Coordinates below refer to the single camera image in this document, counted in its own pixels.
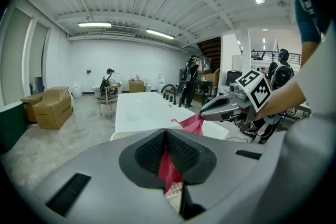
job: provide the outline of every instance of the monitor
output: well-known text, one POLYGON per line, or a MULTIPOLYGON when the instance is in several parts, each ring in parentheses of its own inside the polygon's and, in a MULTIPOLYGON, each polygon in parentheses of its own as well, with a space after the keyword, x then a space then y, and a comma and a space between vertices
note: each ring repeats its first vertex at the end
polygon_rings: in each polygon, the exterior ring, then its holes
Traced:
POLYGON ((241 71, 230 70, 226 74, 225 86, 230 86, 230 83, 236 82, 236 79, 242 76, 241 71))

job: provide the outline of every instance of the red fabric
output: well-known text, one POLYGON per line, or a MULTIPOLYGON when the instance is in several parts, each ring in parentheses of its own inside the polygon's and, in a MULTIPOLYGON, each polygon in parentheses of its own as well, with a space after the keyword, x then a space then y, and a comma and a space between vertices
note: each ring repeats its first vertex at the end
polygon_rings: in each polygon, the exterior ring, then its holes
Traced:
MULTIPOLYGON (((179 124, 182 126, 183 131, 203 135, 203 119, 199 114, 195 114, 190 118, 179 122, 179 124)), ((170 160, 167 150, 163 154, 160 163, 159 177, 165 181, 164 193, 168 192, 174 182, 182 182, 182 176, 178 173, 173 162, 170 160)))

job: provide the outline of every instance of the staircase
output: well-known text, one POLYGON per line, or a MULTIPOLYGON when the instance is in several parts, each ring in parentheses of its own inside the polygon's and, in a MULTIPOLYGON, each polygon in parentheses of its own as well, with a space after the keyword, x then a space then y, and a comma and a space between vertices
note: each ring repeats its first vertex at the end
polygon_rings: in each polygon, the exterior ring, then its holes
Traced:
POLYGON ((203 41, 200 43, 197 43, 198 47, 200 48, 202 54, 206 57, 209 57, 211 59, 211 69, 212 72, 215 72, 217 68, 220 68, 221 66, 221 53, 220 53, 220 43, 221 38, 216 37, 213 39, 209 39, 207 41, 203 41))

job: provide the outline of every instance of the railing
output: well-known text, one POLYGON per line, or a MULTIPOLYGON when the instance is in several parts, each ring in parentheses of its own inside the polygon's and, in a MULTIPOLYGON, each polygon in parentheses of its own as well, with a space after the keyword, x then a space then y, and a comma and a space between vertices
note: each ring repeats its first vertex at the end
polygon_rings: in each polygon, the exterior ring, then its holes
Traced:
MULTIPOLYGON (((251 58, 253 60, 276 62, 278 61, 278 52, 269 50, 252 50, 251 58)), ((301 54, 289 54, 287 63, 289 63, 290 65, 292 64, 301 65, 301 54)))

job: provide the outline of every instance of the faucet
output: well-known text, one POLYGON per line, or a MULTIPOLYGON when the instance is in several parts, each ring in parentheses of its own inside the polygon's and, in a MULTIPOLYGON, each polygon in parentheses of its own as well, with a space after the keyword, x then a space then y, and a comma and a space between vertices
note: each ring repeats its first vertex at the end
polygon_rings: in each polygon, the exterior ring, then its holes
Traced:
POLYGON ((173 103, 173 104, 176 104, 176 88, 175 88, 174 85, 172 85, 172 84, 166 84, 166 85, 162 88, 161 93, 163 93, 164 89, 167 88, 168 86, 170 86, 170 87, 172 87, 172 88, 174 89, 174 103, 173 103))

